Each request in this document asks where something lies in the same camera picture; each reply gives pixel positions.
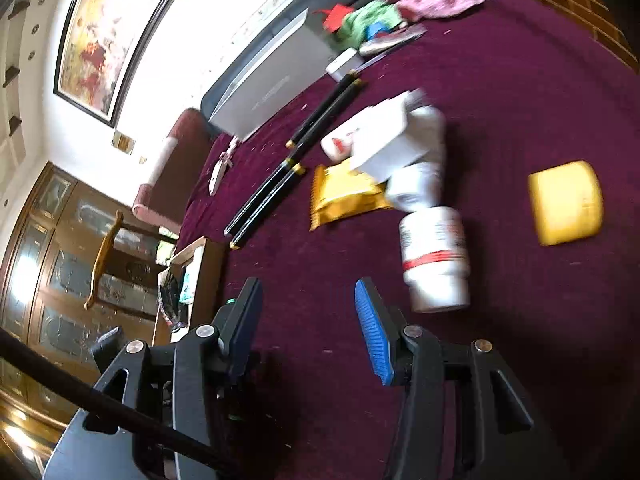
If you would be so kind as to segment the white pill bottle red band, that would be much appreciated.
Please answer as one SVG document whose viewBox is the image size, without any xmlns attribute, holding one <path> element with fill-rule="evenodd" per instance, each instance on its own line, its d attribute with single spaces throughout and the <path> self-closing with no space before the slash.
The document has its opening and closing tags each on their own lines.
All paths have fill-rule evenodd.
<svg viewBox="0 0 640 480">
<path fill-rule="evenodd" d="M 399 223 L 402 270 L 411 310 L 436 313 L 470 304 L 470 262 L 460 214 L 432 207 Z"/>
</svg>

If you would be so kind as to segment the yellow foil snack packet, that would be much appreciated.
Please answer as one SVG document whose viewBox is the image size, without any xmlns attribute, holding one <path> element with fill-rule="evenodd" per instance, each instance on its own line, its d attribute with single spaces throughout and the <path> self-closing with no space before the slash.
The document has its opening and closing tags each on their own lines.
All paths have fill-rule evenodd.
<svg viewBox="0 0 640 480">
<path fill-rule="evenodd" d="M 322 224 L 390 209 L 385 186 L 364 172 L 350 170 L 350 159 L 338 165 L 319 165 L 314 170 L 310 196 L 310 230 Z"/>
</svg>

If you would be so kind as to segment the white power adapter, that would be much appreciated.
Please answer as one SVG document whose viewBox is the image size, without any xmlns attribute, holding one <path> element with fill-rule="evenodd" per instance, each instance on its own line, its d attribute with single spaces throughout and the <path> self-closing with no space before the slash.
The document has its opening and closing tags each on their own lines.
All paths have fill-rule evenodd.
<svg viewBox="0 0 640 480">
<path fill-rule="evenodd" d="M 423 103 L 424 94 L 416 89 L 366 108 L 352 141 L 349 170 L 382 183 L 395 170 L 423 156 L 425 142 L 410 127 L 410 112 Z"/>
</svg>

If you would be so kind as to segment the white spray bottle red logo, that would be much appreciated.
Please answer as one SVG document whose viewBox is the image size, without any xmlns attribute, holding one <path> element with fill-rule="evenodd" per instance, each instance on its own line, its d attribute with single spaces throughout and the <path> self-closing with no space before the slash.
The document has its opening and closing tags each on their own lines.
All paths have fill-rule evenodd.
<svg viewBox="0 0 640 480">
<path fill-rule="evenodd" d="M 352 154 L 357 134 L 357 128 L 336 128 L 320 141 L 322 151 L 331 162 L 342 162 Z"/>
</svg>

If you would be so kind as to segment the cardboard box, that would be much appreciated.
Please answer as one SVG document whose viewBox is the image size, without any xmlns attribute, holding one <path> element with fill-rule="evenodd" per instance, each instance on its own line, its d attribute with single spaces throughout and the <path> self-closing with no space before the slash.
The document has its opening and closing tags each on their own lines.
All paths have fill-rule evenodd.
<svg viewBox="0 0 640 480">
<path fill-rule="evenodd" d="M 213 321 L 217 310 L 217 296 L 222 287 L 224 259 L 227 245 L 213 242 L 202 236 L 177 252 L 169 261 L 169 268 L 158 278 L 168 273 L 186 282 L 186 326 L 173 330 L 163 313 L 158 311 L 152 336 L 153 346 L 177 342 L 184 335 Z"/>
</svg>

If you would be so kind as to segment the wooden chair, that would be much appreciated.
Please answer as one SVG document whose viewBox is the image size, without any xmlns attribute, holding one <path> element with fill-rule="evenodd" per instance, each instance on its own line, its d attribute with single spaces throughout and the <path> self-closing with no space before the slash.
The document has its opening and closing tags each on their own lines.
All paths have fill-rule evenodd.
<svg viewBox="0 0 640 480">
<path fill-rule="evenodd" d="M 177 241 L 170 236 L 127 223 L 124 218 L 124 213 L 121 210 L 116 211 L 114 224 L 104 235 L 98 254 L 96 255 L 96 260 L 94 260 L 93 263 L 90 294 L 84 303 L 84 308 L 89 311 L 96 304 L 100 304 L 115 312 L 134 316 L 135 318 L 143 318 L 147 321 L 154 321 L 157 311 L 148 313 L 132 307 L 120 306 L 111 300 L 100 298 L 100 281 L 103 275 L 111 275 L 123 282 L 136 286 L 152 288 L 154 292 L 156 292 L 157 275 L 167 269 L 167 266 L 162 266 L 155 261 L 145 260 L 139 256 L 131 255 L 129 252 L 117 249 L 115 247 L 115 240 L 121 230 L 152 237 L 159 242 L 171 245 L 177 244 Z"/>
</svg>

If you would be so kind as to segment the wooden cabinet glass doors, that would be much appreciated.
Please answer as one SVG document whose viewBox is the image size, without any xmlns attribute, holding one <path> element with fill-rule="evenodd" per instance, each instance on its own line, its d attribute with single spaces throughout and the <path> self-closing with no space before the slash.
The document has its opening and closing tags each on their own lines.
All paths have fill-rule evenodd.
<svg viewBox="0 0 640 480">
<path fill-rule="evenodd" d="M 129 339 L 149 341 L 155 292 L 106 274 L 100 303 L 85 309 L 91 272 L 115 214 L 112 200 L 47 164 L 30 190 L 1 267 L 1 326 L 53 364 L 93 384 L 99 376 L 90 348 L 119 326 Z"/>
</svg>

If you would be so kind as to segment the white car key fob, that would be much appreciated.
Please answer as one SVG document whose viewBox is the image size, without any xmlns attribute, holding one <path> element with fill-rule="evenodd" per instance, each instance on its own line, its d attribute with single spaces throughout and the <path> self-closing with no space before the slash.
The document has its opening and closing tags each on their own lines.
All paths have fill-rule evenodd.
<svg viewBox="0 0 640 480">
<path fill-rule="evenodd" d="M 233 166 L 232 157 L 240 143 L 239 138 L 234 136 L 229 142 L 228 148 L 220 153 L 208 182 L 208 192 L 210 196 L 214 196 L 217 193 L 224 174 Z"/>
</svg>

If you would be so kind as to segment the black marker pen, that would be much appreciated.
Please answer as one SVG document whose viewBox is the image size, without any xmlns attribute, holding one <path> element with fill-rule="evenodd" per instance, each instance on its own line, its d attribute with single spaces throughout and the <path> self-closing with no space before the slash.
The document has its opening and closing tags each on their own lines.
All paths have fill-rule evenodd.
<svg viewBox="0 0 640 480">
<path fill-rule="evenodd" d="M 357 79 L 358 72 L 350 70 L 334 87 L 329 95 L 320 103 L 320 105 L 305 119 L 295 133 L 286 141 L 285 146 L 292 150 L 308 130 L 318 122 L 319 118 L 329 109 L 329 107 L 337 100 L 337 98 L 349 87 L 349 85 Z"/>
<path fill-rule="evenodd" d="M 300 176 L 305 172 L 301 164 L 295 164 L 284 178 L 276 184 L 276 186 L 268 193 L 262 203 L 252 212 L 245 223 L 240 227 L 239 231 L 231 237 L 229 244 L 233 250 L 240 249 L 246 241 L 253 235 L 255 230 L 264 222 L 277 207 L 282 197 L 290 192 L 290 189 L 296 185 Z"/>
<path fill-rule="evenodd" d="M 294 162 L 292 158 L 286 158 L 279 166 L 270 174 L 270 176 L 259 185 L 259 188 L 250 196 L 245 204 L 236 212 L 234 217 L 224 228 L 224 236 L 232 237 L 240 227 L 245 223 L 252 212 L 262 203 L 268 193 L 279 183 L 288 170 L 292 169 Z"/>
<path fill-rule="evenodd" d="M 314 144 L 320 140 L 322 134 L 326 133 L 326 130 L 332 125 L 334 119 L 358 96 L 363 86 L 364 82 L 360 78 L 357 78 L 335 98 L 296 144 L 291 157 L 296 160 L 302 159 Z"/>
</svg>

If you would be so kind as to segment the purple bed cover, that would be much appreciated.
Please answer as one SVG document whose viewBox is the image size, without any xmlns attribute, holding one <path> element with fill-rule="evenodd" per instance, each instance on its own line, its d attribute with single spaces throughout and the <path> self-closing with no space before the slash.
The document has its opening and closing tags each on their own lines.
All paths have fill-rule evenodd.
<svg viewBox="0 0 640 480">
<path fill-rule="evenodd" d="M 570 479 L 639 474 L 639 78 L 535 0 L 490 0 L 368 68 L 350 114 L 420 89 L 446 118 L 442 206 L 313 228 L 304 177 L 228 259 L 264 286 L 255 344 L 272 428 L 247 479 L 377 479 L 401 398 L 354 292 L 443 341 L 492 343 Z"/>
</svg>

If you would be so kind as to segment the black marker pen lower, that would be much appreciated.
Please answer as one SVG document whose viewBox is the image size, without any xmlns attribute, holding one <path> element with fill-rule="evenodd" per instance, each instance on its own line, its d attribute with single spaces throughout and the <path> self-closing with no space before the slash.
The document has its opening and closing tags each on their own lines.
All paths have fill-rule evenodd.
<svg viewBox="0 0 640 480">
<path fill-rule="evenodd" d="M 335 98 L 296 144 L 291 157 L 296 160 L 302 159 L 314 144 L 320 140 L 322 134 L 326 133 L 326 130 L 332 125 L 334 119 L 358 96 L 363 86 L 364 82 L 360 78 L 357 78 Z"/>
</svg>

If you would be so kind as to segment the grey rectangular box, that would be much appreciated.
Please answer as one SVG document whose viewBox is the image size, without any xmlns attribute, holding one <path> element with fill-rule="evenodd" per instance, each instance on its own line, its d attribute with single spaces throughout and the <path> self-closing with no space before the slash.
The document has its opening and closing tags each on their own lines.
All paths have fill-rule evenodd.
<svg viewBox="0 0 640 480">
<path fill-rule="evenodd" d="M 288 21 L 272 38 L 210 89 L 202 112 L 214 129 L 240 141 L 326 73 L 335 58 L 309 9 Z"/>
</svg>

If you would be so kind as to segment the green cloth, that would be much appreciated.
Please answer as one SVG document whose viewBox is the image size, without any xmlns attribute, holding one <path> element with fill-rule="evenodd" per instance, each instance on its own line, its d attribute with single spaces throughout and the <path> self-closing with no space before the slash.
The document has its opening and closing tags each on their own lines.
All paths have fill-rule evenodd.
<svg viewBox="0 0 640 480">
<path fill-rule="evenodd" d="M 373 0 L 359 9 L 346 14 L 341 26 L 334 34 L 337 47 L 342 50 L 358 49 L 367 40 L 367 28 L 381 23 L 394 29 L 404 21 L 397 6 L 386 0 Z"/>
</svg>

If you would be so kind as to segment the red bag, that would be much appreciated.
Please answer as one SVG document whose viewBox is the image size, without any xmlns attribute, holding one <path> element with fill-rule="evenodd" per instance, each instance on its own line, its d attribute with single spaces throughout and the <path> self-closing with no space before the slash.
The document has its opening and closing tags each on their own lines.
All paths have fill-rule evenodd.
<svg viewBox="0 0 640 480">
<path fill-rule="evenodd" d="M 342 27 L 344 18 L 351 14 L 353 10 L 354 8 L 351 6 L 337 3 L 334 4 L 331 9 L 314 10 L 314 14 L 321 14 L 323 16 L 323 28 L 329 34 L 334 34 L 334 32 L 337 32 Z"/>
</svg>

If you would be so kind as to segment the framed painting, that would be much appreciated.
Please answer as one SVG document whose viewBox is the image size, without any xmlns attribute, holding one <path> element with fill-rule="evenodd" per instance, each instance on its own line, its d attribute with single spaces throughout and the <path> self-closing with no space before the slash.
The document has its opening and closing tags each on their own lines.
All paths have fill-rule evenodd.
<svg viewBox="0 0 640 480">
<path fill-rule="evenodd" d="M 72 0 L 55 63 L 53 92 L 116 125 L 134 70 L 172 0 Z"/>
</svg>

